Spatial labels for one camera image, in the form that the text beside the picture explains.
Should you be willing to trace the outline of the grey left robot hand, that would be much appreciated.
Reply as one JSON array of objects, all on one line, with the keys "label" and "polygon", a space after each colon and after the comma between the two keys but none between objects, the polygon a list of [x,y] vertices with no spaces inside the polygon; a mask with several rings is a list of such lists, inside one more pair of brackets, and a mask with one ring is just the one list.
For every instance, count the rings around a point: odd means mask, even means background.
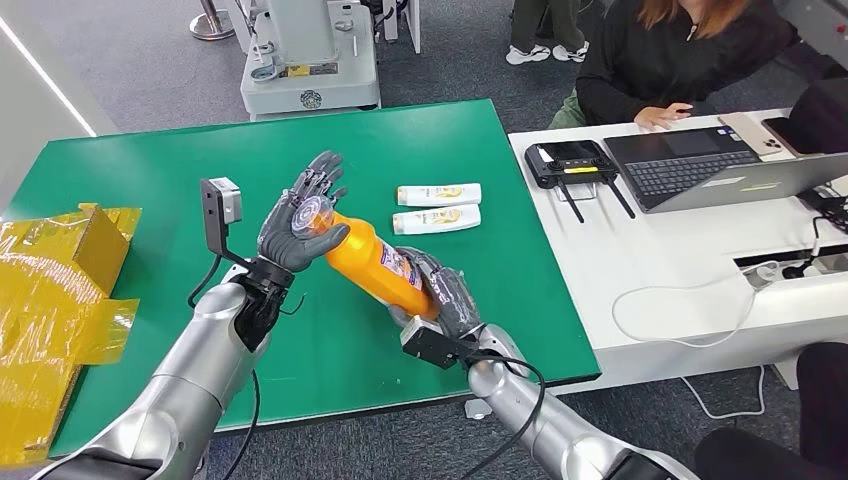
[{"label": "grey left robot hand", "polygon": [[341,187],[330,193],[330,188],[343,175],[343,157],[325,151],[315,157],[295,180],[285,189],[265,219],[257,237],[257,253],[281,268],[296,273],[305,270],[312,261],[338,247],[347,237],[350,227],[337,224],[325,233],[310,239],[297,237],[292,231],[292,218],[304,200],[319,196],[331,205],[346,194]]}]

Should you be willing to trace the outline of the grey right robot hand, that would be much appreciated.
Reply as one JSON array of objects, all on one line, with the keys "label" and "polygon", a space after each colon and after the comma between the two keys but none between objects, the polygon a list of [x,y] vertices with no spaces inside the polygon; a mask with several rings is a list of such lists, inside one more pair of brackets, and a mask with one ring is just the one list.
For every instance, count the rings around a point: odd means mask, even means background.
[{"label": "grey right robot hand", "polygon": [[452,339],[476,342],[484,322],[463,274],[422,250],[403,246],[396,251],[421,273],[422,285],[439,310],[436,322],[443,334]]}]

